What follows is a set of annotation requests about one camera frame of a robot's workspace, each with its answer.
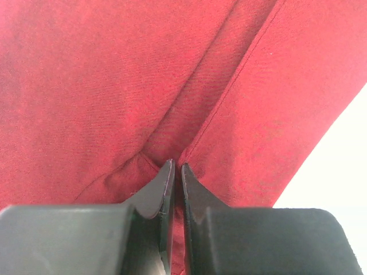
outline white surface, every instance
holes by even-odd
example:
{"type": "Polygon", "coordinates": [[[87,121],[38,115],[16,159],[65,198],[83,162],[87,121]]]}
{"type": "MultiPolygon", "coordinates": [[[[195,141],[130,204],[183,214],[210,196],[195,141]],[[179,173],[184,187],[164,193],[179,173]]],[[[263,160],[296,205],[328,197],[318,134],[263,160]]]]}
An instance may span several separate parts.
{"type": "Polygon", "coordinates": [[[331,212],[367,275],[367,85],[317,144],[274,207],[331,212]]]}

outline wrinkled fabric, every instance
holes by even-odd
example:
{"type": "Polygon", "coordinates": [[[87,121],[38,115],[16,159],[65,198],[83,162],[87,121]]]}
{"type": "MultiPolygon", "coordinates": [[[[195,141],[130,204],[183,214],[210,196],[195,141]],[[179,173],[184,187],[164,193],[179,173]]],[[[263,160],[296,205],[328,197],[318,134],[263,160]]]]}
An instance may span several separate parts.
{"type": "Polygon", "coordinates": [[[272,206],[367,82],[366,26],[364,0],[2,1],[0,207],[123,202],[168,158],[272,206]]]}

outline red garment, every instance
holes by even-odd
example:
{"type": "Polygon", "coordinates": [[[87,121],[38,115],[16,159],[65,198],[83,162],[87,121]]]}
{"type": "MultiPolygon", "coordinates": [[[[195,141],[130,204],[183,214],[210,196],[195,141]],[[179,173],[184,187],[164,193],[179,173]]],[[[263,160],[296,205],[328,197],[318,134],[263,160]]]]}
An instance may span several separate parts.
{"type": "Polygon", "coordinates": [[[365,0],[2,1],[0,207],[122,202],[168,158],[272,206],[366,83],[366,26],[365,0]]]}

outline red cloth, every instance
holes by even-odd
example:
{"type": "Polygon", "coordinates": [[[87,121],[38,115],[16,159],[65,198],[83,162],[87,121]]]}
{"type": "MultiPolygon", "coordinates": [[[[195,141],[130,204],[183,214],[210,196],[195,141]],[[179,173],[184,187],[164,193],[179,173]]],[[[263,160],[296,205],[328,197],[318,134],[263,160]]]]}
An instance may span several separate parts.
{"type": "Polygon", "coordinates": [[[168,158],[272,206],[366,83],[366,26],[365,0],[2,1],[0,207],[122,202],[168,158]]]}

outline red fabric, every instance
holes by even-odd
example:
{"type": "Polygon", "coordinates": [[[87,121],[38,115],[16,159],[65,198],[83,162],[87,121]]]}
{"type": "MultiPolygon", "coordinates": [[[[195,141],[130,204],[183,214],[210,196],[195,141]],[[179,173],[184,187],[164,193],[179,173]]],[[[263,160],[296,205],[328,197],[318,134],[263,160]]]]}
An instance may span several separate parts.
{"type": "MultiPolygon", "coordinates": [[[[0,2],[0,207],[122,202],[168,158],[271,206],[367,81],[367,2],[0,2]]],[[[177,209],[173,273],[183,268],[177,209]]]]}

